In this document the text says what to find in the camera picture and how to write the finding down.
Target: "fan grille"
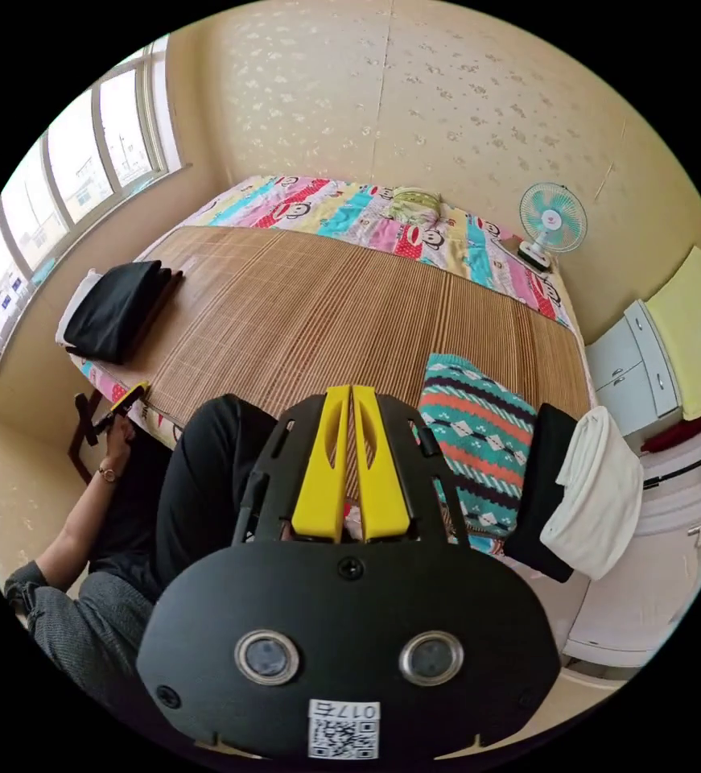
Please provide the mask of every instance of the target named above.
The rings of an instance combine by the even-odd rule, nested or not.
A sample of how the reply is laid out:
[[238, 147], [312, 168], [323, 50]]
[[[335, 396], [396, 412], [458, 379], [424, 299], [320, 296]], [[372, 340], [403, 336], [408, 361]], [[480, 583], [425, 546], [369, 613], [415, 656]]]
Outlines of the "fan grille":
[[[553, 209], [562, 219], [557, 230], [548, 230], [542, 222], [542, 215], [548, 209]], [[574, 250], [586, 236], [586, 211], [575, 194], [558, 183], [530, 186], [519, 204], [519, 217], [531, 239], [546, 235], [543, 245], [553, 252]]]

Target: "person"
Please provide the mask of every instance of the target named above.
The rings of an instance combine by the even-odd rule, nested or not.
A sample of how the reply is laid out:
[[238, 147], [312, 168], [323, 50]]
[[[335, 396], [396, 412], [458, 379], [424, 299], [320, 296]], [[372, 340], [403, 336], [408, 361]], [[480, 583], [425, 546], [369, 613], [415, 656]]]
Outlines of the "person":
[[[231, 544], [248, 477], [276, 423], [225, 395], [195, 412], [171, 453], [118, 415], [105, 459], [58, 536], [5, 583], [29, 635], [66, 676], [120, 721], [182, 753], [192, 742], [138, 678], [138, 647], [171, 581]], [[66, 592], [86, 565], [73, 600]]]

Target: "white towel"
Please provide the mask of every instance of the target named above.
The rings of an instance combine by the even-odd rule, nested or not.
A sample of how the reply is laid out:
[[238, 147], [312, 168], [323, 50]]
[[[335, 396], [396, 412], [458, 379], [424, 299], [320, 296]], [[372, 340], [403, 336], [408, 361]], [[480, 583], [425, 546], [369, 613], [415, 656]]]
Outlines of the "white towel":
[[642, 464], [607, 408], [593, 408], [575, 426], [557, 476], [563, 500], [541, 542], [587, 577], [604, 577], [637, 528], [642, 481]]
[[101, 278], [100, 274], [97, 274], [92, 268], [87, 272], [87, 276], [79, 283], [79, 287], [74, 291], [71, 296], [71, 300], [68, 301], [68, 306], [63, 314], [60, 316], [60, 322], [58, 323], [58, 329], [55, 333], [55, 343], [60, 346], [70, 346], [66, 343], [64, 338], [68, 323], [71, 321], [74, 312], [79, 308], [79, 304], [87, 297], [88, 293], [95, 287], [98, 280]]

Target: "yellow cloth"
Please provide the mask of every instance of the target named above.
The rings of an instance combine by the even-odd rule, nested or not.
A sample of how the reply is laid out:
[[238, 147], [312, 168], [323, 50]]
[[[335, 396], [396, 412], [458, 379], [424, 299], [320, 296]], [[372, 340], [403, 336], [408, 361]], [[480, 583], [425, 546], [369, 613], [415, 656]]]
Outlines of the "yellow cloth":
[[701, 416], [701, 250], [647, 302], [670, 356], [682, 397], [683, 419]]

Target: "black pants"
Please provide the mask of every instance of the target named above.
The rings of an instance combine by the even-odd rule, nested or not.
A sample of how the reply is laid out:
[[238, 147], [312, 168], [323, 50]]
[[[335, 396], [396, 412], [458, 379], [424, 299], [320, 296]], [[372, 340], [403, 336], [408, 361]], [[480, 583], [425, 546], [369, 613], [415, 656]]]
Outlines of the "black pants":
[[115, 574], [154, 602], [187, 566], [227, 547], [248, 477], [276, 423], [225, 395], [195, 411], [172, 453], [136, 427], [89, 571]]

